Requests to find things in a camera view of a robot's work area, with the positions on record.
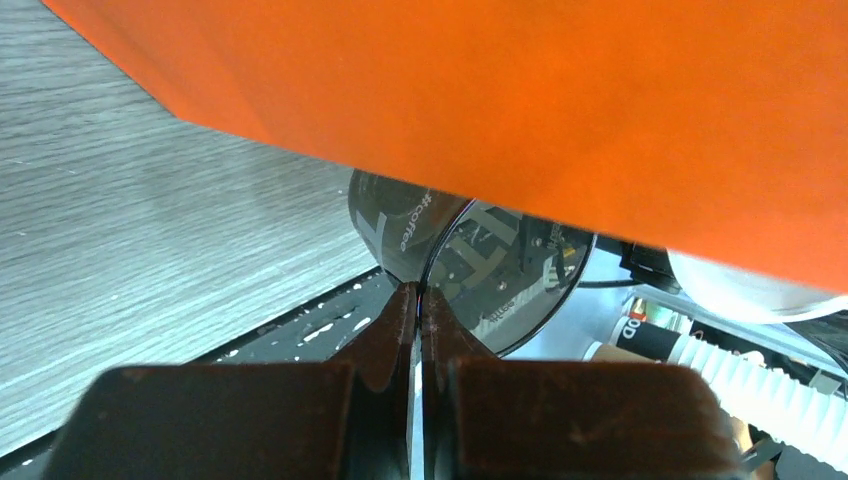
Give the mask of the orange paper bag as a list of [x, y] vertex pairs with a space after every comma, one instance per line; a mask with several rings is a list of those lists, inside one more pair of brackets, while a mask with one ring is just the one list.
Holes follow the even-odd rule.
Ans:
[[52, 1], [176, 117], [847, 288], [843, 1]]

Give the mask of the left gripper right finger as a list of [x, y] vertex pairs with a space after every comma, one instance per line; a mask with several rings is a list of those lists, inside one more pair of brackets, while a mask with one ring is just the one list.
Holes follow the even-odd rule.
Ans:
[[428, 479], [740, 479], [727, 416], [691, 369], [498, 358], [444, 295], [419, 297]]

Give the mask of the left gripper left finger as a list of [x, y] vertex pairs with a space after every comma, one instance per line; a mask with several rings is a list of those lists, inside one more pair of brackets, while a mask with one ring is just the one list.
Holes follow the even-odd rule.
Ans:
[[103, 373], [47, 479], [406, 479], [418, 292], [397, 287], [332, 357]]

